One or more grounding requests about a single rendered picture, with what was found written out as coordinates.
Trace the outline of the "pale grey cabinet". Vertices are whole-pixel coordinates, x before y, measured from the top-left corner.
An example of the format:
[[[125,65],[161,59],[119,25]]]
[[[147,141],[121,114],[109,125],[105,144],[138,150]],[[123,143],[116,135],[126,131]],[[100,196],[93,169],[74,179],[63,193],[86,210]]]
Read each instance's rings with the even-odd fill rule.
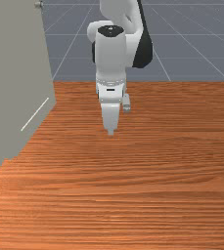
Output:
[[[44,0],[0,0],[0,167],[56,104],[43,7]]]

